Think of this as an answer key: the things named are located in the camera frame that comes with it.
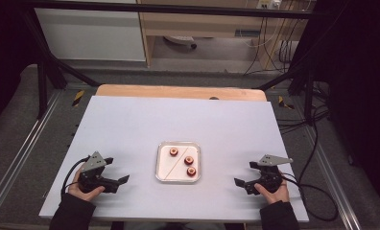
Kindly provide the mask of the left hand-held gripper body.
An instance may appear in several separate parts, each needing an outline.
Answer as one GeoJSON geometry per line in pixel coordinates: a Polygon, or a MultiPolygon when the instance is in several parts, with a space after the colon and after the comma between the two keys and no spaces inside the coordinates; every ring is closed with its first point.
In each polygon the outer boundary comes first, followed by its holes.
{"type": "Polygon", "coordinates": [[[104,186],[105,193],[115,194],[119,188],[118,181],[104,178],[102,172],[106,167],[104,157],[95,151],[81,168],[79,187],[84,193],[89,193],[97,187],[104,186]]]}

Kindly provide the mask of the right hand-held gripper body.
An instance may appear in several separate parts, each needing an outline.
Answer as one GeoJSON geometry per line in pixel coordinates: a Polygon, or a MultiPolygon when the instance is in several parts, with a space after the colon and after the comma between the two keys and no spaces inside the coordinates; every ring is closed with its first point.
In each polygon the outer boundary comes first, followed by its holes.
{"type": "Polygon", "coordinates": [[[278,169],[278,165],[292,163],[292,158],[285,158],[274,155],[264,155],[257,163],[259,166],[260,177],[245,183],[245,190],[248,195],[259,195],[259,192],[254,188],[256,183],[264,186],[269,192],[275,192],[281,182],[282,175],[278,169]]]}

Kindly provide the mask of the square metal tray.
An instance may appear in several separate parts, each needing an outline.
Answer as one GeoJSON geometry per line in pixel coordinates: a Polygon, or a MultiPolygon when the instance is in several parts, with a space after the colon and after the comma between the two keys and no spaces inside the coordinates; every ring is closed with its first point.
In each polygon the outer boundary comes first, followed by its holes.
{"type": "Polygon", "coordinates": [[[159,181],[195,183],[201,172],[201,149],[197,143],[165,141],[159,144],[155,166],[159,181]]]}

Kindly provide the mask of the thin bamboo skewer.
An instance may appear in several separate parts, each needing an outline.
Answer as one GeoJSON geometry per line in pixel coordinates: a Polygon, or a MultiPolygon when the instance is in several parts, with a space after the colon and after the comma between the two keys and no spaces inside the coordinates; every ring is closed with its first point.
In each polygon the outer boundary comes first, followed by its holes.
{"type": "Polygon", "coordinates": [[[160,156],[159,177],[165,181],[185,180],[188,165],[184,163],[184,158],[188,156],[187,147],[168,147],[160,156]],[[178,155],[171,156],[170,148],[177,148],[178,155]]]}

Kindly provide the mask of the person's right hand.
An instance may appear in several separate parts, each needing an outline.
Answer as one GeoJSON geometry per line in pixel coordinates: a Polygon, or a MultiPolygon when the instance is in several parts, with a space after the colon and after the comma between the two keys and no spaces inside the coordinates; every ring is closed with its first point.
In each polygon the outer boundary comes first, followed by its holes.
{"type": "Polygon", "coordinates": [[[275,204],[278,201],[282,201],[282,202],[289,202],[290,201],[289,190],[287,187],[287,182],[285,180],[283,180],[281,182],[279,188],[273,193],[269,192],[264,186],[262,186],[259,183],[256,183],[254,185],[254,188],[264,198],[266,198],[266,200],[269,204],[275,204]]]}

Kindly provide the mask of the person's left hand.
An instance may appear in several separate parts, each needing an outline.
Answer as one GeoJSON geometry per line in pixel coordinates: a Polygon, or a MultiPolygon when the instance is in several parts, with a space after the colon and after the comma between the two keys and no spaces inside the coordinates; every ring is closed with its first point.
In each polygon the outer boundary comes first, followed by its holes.
{"type": "Polygon", "coordinates": [[[74,175],[72,184],[68,187],[68,193],[79,199],[90,202],[96,196],[101,194],[105,190],[105,187],[100,186],[89,193],[84,193],[79,187],[80,174],[81,174],[81,170],[77,170],[77,172],[74,175]]]}

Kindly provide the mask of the yellow black tape marker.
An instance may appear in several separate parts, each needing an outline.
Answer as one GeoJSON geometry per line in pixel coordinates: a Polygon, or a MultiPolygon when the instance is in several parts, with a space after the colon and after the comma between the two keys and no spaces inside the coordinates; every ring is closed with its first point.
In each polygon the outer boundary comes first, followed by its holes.
{"type": "Polygon", "coordinates": [[[278,106],[286,107],[288,109],[295,109],[295,107],[292,104],[285,103],[284,98],[282,96],[278,96],[278,106]]]}
{"type": "Polygon", "coordinates": [[[81,101],[81,99],[82,99],[82,97],[83,97],[83,94],[84,94],[84,90],[80,90],[80,91],[76,94],[76,96],[75,96],[75,98],[74,98],[74,100],[73,100],[72,106],[78,106],[78,105],[79,105],[79,103],[80,103],[80,101],[81,101]]]}

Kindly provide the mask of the wooden table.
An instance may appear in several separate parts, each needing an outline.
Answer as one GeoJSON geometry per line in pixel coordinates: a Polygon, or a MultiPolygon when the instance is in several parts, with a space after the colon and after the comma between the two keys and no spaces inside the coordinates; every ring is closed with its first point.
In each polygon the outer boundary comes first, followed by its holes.
{"type": "Polygon", "coordinates": [[[103,84],[98,87],[96,96],[204,99],[228,101],[265,102],[267,97],[262,90],[232,87],[187,87],[163,85],[103,84]]]}

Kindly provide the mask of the white cabinet panel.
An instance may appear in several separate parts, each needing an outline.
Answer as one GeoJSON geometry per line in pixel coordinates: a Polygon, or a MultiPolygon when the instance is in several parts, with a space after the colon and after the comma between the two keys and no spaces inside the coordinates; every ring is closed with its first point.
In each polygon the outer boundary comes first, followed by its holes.
{"type": "Polygon", "coordinates": [[[137,13],[36,9],[36,14],[57,58],[145,60],[137,13]]]}

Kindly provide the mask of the black curtain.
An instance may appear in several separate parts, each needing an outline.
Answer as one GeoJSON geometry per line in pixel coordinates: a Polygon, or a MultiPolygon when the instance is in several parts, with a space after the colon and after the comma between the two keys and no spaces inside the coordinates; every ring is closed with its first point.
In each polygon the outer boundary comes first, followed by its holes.
{"type": "Polygon", "coordinates": [[[21,72],[36,63],[36,49],[15,0],[0,0],[0,115],[14,95],[21,72]]]}
{"type": "Polygon", "coordinates": [[[317,0],[304,40],[321,37],[315,76],[330,88],[333,118],[347,151],[380,197],[380,0],[317,0]]]}

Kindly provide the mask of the white power strip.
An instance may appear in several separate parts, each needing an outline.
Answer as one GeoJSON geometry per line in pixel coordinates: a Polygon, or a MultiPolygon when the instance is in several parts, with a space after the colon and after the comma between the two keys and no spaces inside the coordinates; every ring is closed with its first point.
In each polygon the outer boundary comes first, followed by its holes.
{"type": "Polygon", "coordinates": [[[192,36],[165,36],[165,39],[176,44],[190,46],[192,49],[197,48],[197,44],[192,36]]]}

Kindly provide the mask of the light wooden desk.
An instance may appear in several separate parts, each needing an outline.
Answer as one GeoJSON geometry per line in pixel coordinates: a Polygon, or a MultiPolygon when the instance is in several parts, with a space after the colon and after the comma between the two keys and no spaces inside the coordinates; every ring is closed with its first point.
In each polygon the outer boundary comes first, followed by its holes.
{"type": "MultiPolygon", "coordinates": [[[[257,9],[257,0],[136,0],[139,4],[257,9]]],[[[317,0],[282,0],[279,10],[310,12],[317,0]]],[[[245,38],[258,52],[263,69],[274,67],[275,49],[282,41],[298,41],[305,19],[253,18],[241,16],[148,13],[139,14],[146,62],[151,63],[158,36],[245,38]]]]}

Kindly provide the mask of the aluminium floor rail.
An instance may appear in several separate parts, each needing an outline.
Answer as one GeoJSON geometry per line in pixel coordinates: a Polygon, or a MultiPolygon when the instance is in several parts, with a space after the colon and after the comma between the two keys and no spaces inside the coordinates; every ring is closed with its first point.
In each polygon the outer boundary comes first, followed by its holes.
{"type": "Polygon", "coordinates": [[[326,153],[321,145],[319,135],[316,133],[314,126],[305,128],[307,137],[310,139],[314,147],[314,155],[317,158],[321,172],[327,184],[330,194],[336,202],[340,217],[344,223],[346,230],[361,230],[361,224],[353,211],[350,202],[344,192],[343,186],[333,170],[330,161],[326,157],[326,153]]]}
{"type": "Polygon", "coordinates": [[[51,118],[52,113],[54,112],[59,98],[62,96],[62,90],[55,90],[47,104],[48,108],[43,113],[43,115],[36,120],[33,128],[29,132],[27,138],[23,142],[22,146],[16,153],[16,156],[12,160],[10,166],[5,172],[3,178],[0,181],[0,207],[4,202],[6,196],[8,195],[14,181],[18,177],[20,171],[23,168],[23,165],[27,161],[31,151],[33,150],[36,141],[38,140],[41,132],[46,127],[47,122],[51,118]]]}

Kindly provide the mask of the black metal frame stand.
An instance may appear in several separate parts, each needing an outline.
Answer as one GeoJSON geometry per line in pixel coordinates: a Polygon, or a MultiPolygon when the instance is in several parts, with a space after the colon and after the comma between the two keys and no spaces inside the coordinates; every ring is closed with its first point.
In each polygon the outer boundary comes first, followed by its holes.
{"type": "Polygon", "coordinates": [[[48,110],[48,89],[47,81],[50,81],[55,89],[64,89],[67,81],[62,71],[74,76],[78,80],[87,83],[90,86],[100,86],[101,84],[88,76],[78,72],[65,62],[61,61],[51,52],[45,39],[36,13],[32,9],[26,9],[20,14],[23,22],[31,34],[34,45],[37,48],[37,79],[38,79],[38,115],[40,119],[48,110]]]}
{"type": "Polygon", "coordinates": [[[301,61],[297,63],[293,67],[290,67],[286,73],[276,77],[274,80],[270,80],[257,86],[256,89],[266,91],[286,79],[292,79],[292,83],[288,88],[288,92],[291,96],[295,96],[299,92],[304,91],[303,118],[310,126],[312,126],[315,122],[314,115],[312,114],[314,67],[309,61],[301,61]]]}

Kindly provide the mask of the white wall socket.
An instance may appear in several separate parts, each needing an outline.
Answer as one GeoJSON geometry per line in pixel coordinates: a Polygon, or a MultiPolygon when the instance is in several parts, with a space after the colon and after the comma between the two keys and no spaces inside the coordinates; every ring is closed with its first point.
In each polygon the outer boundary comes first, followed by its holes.
{"type": "Polygon", "coordinates": [[[282,0],[257,0],[257,9],[261,10],[278,10],[282,0]]]}

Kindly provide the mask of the black metal frame crossbar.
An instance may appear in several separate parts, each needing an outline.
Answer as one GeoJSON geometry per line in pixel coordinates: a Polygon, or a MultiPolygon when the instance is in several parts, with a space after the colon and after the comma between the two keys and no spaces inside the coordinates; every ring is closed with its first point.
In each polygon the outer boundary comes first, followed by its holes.
{"type": "Polygon", "coordinates": [[[21,3],[25,7],[28,7],[28,8],[76,10],[76,11],[148,12],[148,13],[199,14],[199,15],[222,15],[222,16],[290,18],[290,19],[312,19],[312,18],[317,17],[315,13],[309,12],[309,11],[268,11],[268,10],[219,8],[219,7],[81,2],[81,1],[60,1],[60,0],[21,0],[21,3]]]}

